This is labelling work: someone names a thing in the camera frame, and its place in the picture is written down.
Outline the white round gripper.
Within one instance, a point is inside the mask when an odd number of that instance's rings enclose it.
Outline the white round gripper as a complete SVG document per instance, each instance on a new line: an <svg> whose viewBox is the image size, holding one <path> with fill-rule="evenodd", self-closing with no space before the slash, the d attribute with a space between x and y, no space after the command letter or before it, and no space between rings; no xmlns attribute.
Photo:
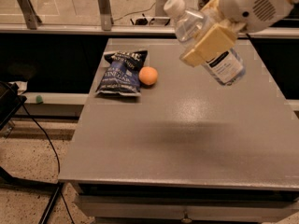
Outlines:
<svg viewBox="0 0 299 224"><path fill-rule="evenodd" d="M180 55L188 66L208 62L232 48L237 33L262 31L287 17L299 0L210 0L201 11L214 24Z"/></svg>

